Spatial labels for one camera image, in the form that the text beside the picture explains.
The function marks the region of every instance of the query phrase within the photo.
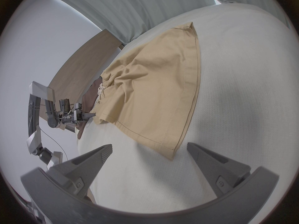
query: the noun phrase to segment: brown cloth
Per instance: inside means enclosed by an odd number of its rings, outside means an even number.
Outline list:
[[[99,79],[96,79],[92,85],[90,86],[90,88],[88,89],[88,91],[83,95],[82,97],[82,111],[85,113],[89,113],[94,104],[95,101],[98,97],[98,88],[100,86],[100,84],[103,82],[102,77],[99,77]],[[78,139],[81,138],[84,127],[86,125],[86,122],[80,122],[79,126],[76,127],[79,130],[79,133],[77,135]]]
[[[199,91],[200,52],[192,22],[130,50],[101,77],[103,89],[91,111],[94,122],[108,121],[172,160]]]

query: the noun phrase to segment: white wall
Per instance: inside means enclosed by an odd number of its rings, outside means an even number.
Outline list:
[[[32,81],[49,85],[67,59],[100,31],[60,0],[25,0],[0,37],[0,166],[12,187],[27,200],[20,176],[38,166],[46,169],[38,157],[29,154],[26,144],[29,85]],[[78,156],[74,133],[52,129],[43,119],[39,122],[68,159]],[[43,133],[42,143],[51,151],[62,151]]]

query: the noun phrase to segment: mattress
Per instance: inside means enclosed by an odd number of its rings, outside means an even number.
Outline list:
[[[80,154],[104,144],[113,153],[91,185],[98,205],[134,213],[179,211],[216,198],[187,152],[193,142],[279,181],[251,223],[282,198],[299,167],[299,43],[277,18],[252,5],[222,4],[167,20],[124,47],[118,58],[167,29],[192,21],[201,53],[201,81],[186,136],[174,160],[142,146],[114,125],[90,120]]]

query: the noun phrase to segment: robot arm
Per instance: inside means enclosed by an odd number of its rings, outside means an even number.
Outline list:
[[[57,112],[55,109],[55,94],[53,89],[33,81],[29,86],[29,90],[28,151],[30,154],[38,155],[49,168],[62,162],[62,153],[52,153],[42,146],[41,130],[39,127],[39,108],[41,99],[45,100],[48,125],[51,128],[56,128],[61,123],[77,124],[80,121],[88,121],[88,119],[95,116],[95,114],[83,112],[81,110],[82,105],[80,103],[74,104],[74,111],[72,111],[69,99],[62,99],[59,101],[60,109],[62,111]]]

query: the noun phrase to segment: bed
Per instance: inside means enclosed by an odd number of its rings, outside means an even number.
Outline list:
[[[245,4],[195,9],[126,45],[116,57],[167,29],[192,21],[201,53],[194,114],[174,160],[136,143],[114,125],[90,120],[79,154],[105,144],[113,154],[90,189],[98,205],[134,213],[184,210],[216,198],[186,147],[193,142],[231,159],[279,174],[258,223],[275,207],[299,167],[299,43],[276,17]]]

